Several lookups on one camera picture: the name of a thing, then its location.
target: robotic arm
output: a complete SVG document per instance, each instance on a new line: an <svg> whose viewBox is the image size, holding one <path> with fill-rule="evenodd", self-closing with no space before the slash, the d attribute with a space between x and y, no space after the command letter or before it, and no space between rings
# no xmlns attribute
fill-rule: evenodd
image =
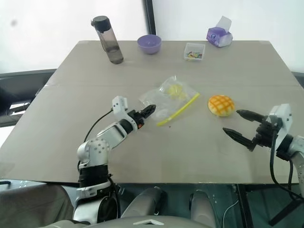
<svg viewBox="0 0 304 228"><path fill-rule="evenodd" d="M266 146L277 151L277 157L285 161L291 160L297 169L301 195L304 196L304 138L288 134L292 124L290 105L274 106L266 116L248 110L237 110L237 113L246 120L260 123L255 137L250 140L228 128L223 128L224 132L250 151L253 151L256 145Z"/></svg>
<svg viewBox="0 0 304 228"><path fill-rule="evenodd" d="M73 220L88 221L90 224L119 217L119 203L113 197L117 190L108 173L108 154L132 131L144 125L155 111L156 105L149 105L140 112L128 110L127 99L117 96L112 101L113 113L118 119L101 132L81 144L77 150L79 158L79 185L76 210Z"/></svg>

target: bottle cap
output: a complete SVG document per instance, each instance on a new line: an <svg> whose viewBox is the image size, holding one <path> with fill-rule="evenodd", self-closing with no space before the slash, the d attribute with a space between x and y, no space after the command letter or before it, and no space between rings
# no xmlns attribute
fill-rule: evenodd
<svg viewBox="0 0 304 228"><path fill-rule="evenodd" d="M107 16L98 16L93 18L93 20L91 21L91 25L94 26L95 29L101 33L111 28L111 23Z"/></svg>

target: tissue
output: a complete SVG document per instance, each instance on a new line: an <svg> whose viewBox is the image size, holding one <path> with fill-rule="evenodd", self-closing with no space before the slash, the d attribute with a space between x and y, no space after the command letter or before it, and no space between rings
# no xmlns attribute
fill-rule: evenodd
<svg viewBox="0 0 304 228"><path fill-rule="evenodd" d="M231 20L222 16L216 27L209 28L207 40L216 47L224 47L231 44L233 36L229 32Z"/></svg>

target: purple bowl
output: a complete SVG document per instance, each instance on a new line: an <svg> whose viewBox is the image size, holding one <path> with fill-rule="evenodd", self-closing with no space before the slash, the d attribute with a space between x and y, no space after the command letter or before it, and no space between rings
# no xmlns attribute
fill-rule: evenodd
<svg viewBox="0 0 304 228"><path fill-rule="evenodd" d="M145 35L139 37L137 44L145 54L155 54L161 49L162 39L157 35Z"/></svg>

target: black cable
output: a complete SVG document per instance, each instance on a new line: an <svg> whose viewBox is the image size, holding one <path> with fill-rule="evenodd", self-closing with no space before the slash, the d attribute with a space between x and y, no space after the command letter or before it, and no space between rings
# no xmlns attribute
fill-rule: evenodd
<svg viewBox="0 0 304 228"><path fill-rule="evenodd" d="M108 179L109 179L111 185L114 188L114 194L115 194L116 202L117 202L117 218L120 219L121 212L120 212L120 201L119 201L119 196L118 196L118 190L117 190L117 187L116 187L116 185L114 184L114 182L113 182L113 180L111 178L111 174L108 175Z"/></svg>
<svg viewBox="0 0 304 228"><path fill-rule="evenodd" d="M288 176L288 190L291 191L291 181L292 181L292 178L293 178L293 173L294 173L294 164L292 162L292 160L289 160L289 165L290 165L290 168L289 168L289 176ZM292 200L295 200L294 196L289 193L289 196Z"/></svg>
<svg viewBox="0 0 304 228"><path fill-rule="evenodd" d="M275 178L275 173L274 173L274 159L275 159L275 147L276 147L276 138L277 138L277 130L274 130L273 132L273 136L272 136L272 142L271 142L271 150L270 150L270 175L271 175L271 179L272 181L281 189L288 191L291 195L296 196L297 198L299 198L300 200L304 200L304 198L298 194L296 194L295 192L285 188L284 186L282 186L281 184L279 184Z"/></svg>
<svg viewBox="0 0 304 228"><path fill-rule="evenodd" d="M86 142L89 134L91 133L92 129L95 127L95 125L101 120L103 119L104 117L106 117L107 115L109 115L111 112L113 111L113 109L111 108L111 110L109 112L107 112L106 114L104 114L102 117L100 117L98 120L95 121L95 123L92 125L92 127L90 128L90 130L87 132L86 136L85 136L85 139L84 139L84 143ZM78 161L78 164L77 164L77 169L79 171L79 165L80 165L80 161Z"/></svg>

